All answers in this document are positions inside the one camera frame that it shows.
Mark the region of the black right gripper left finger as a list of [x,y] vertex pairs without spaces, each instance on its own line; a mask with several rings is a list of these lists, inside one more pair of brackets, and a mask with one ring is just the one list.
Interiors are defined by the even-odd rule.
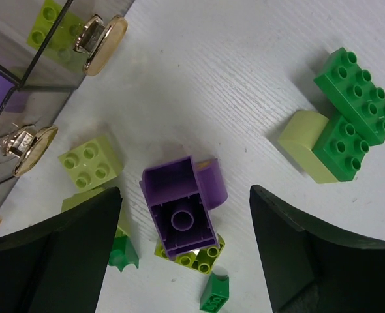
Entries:
[[73,209],[0,237],[0,312],[94,312],[116,232],[117,187],[108,208]]

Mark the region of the purple arch lego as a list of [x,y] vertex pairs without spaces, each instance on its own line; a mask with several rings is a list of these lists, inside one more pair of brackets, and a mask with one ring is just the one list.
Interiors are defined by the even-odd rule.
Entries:
[[219,246],[209,215],[228,198],[218,159],[186,156],[146,168],[140,187],[167,258]]

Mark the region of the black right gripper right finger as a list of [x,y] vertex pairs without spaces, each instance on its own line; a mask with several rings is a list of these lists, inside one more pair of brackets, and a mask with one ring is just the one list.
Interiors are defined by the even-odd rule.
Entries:
[[254,233],[274,312],[385,312],[385,241],[250,188]]

